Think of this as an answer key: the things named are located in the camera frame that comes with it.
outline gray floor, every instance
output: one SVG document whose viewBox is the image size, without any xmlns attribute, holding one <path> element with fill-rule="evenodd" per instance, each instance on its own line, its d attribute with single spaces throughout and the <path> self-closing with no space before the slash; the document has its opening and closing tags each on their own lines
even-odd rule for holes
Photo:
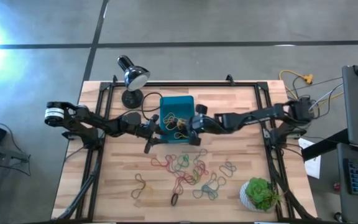
<svg viewBox="0 0 358 224">
<path fill-rule="evenodd" d="M 90 44 L 102 0 L 0 0 L 0 44 Z M 358 40 L 358 0 L 111 0 L 100 43 L 193 41 Z M 89 49 L 0 50 L 0 122 L 31 154 L 32 177 L 9 172 L 0 193 L 0 223 L 50 218 L 67 148 L 60 128 L 44 124 L 47 101 L 76 103 Z M 126 54 L 152 72 L 152 80 L 277 79 L 279 71 L 312 73 L 314 83 L 358 64 L 358 45 L 308 47 L 190 47 L 99 49 L 90 80 L 122 79 L 115 61 Z M 291 85 L 294 76 L 286 74 Z M 317 99 L 342 80 L 299 90 Z M 304 86 L 298 81 L 297 86 Z M 311 125 L 327 137 L 346 127 L 343 97 Z M 7 146 L 12 143 L 6 138 Z M 321 180 L 310 179 L 319 217 L 340 210 L 335 152 L 323 156 Z"/>
</svg>

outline succulent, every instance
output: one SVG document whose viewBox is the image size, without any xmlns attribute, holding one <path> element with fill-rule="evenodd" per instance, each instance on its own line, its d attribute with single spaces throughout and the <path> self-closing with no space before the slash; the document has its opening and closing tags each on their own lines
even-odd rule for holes
<svg viewBox="0 0 358 224">
<path fill-rule="evenodd" d="M 264 211 L 267 211 L 280 200 L 280 196 L 275 193 L 273 185 L 262 178 L 253 177 L 250 179 L 246 194 L 255 208 Z"/>
</svg>

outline desk lamp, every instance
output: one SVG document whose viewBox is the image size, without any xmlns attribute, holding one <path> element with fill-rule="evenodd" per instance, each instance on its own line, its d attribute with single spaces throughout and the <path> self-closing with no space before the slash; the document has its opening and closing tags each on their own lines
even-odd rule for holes
<svg viewBox="0 0 358 224">
<path fill-rule="evenodd" d="M 140 66 L 135 66 L 129 57 L 121 55 L 117 59 L 118 65 L 124 71 L 124 83 L 127 90 L 122 94 L 122 104 L 126 108 L 140 107 L 143 101 L 143 93 L 139 90 L 150 78 L 150 72 Z"/>
</svg>

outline blue bin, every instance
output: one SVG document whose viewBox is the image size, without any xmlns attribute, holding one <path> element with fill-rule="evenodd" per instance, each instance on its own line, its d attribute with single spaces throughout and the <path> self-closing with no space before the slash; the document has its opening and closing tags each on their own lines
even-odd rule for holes
<svg viewBox="0 0 358 224">
<path fill-rule="evenodd" d="M 189 139 L 175 139 L 173 136 L 178 132 L 167 130 L 163 119 L 169 114 L 175 114 L 175 117 L 189 120 L 195 115 L 194 98 L 192 96 L 168 96 L 160 99 L 160 127 L 167 135 L 161 136 L 161 139 L 167 140 L 168 143 L 184 143 Z"/>
</svg>

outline wooden tabletop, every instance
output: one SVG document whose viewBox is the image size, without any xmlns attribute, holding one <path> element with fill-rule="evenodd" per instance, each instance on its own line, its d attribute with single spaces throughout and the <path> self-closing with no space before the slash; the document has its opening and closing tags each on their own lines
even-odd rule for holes
<svg viewBox="0 0 358 224">
<path fill-rule="evenodd" d="M 282 81 L 267 82 L 272 103 L 287 101 Z M 94 111 L 98 99 L 99 84 L 100 82 L 84 82 L 79 104 L 86 105 L 91 111 Z M 110 118 L 126 111 L 121 103 L 121 94 L 124 90 L 121 87 L 114 88 Z M 191 95 L 194 97 L 195 105 L 204 104 L 208 106 L 208 116 L 213 116 L 214 113 L 245 113 L 257 109 L 253 87 L 142 88 L 145 95 L 153 91 L 157 91 L 163 96 Z M 145 110 L 158 106 L 158 95 L 147 97 Z M 159 110 L 146 113 L 146 116 L 152 114 L 159 114 Z M 161 144 L 154 146 L 149 154 L 144 154 L 143 150 L 146 143 L 144 139 L 129 134 L 124 134 L 119 138 L 108 136 L 104 147 L 94 221 L 246 222 L 277 220 L 275 212 L 251 212 L 241 204 L 239 199 L 241 186 L 252 177 L 270 180 L 260 125 L 246 126 L 230 135 L 202 134 L 201 138 L 202 143 L 199 147 L 186 144 Z M 70 142 L 67 154 L 81 146 L 81 141 Z M 150 160 L 157 158 L 165 162 L 165 156 L 168 154 L 177 156 L 188 154 L 191 163 L 186 171 L 191 173 L 194 168 L 192 161 L 201 149 L 208 151 L 208 154 L 200 157 L 200 159 L 205 162 L 209 175 L 203 175 L 196 185 L 183 184 L 184 193 L 179 196 L 177 205 L 171 206 L 170 201 L 176 177 L 167 172 L 164 167 L 151 166 Z M 299 151 L 297 147 L 291 147 L 291 149 Z M 52 217 L 62 214 L 78 193 L 85 158 L 86 149 L 70 157 L 64 164 Z M 237 167 L 237 171 L 232 177 L 226 177 L 219 171 L 219 166 L 226 161 L 232 162 Z M 302 158 L 295 153 L 285 151 L 284 161 L 291 191 L 306 210 L 316 216 Z M 210 200 L 207 195 L 200 199 L 194 198 L 192 191 L 199 190 L 209 180 L 212 172 L 215 172 L 218 177 L 226 178 L 226 184 L 217 191 L 218 197 L 215 200 Z M 142 186 L 140 182 L 135 180 L 136 174 L 141 174 L 146 181 L 146 188 L 138 199 L 133 199 L 131 192 Z M 84 211 L 88 211 L 88 203 L 85 203 Z M 287 214 L 285 207 L 283 207 L 283 213 Z"/>
</svg>

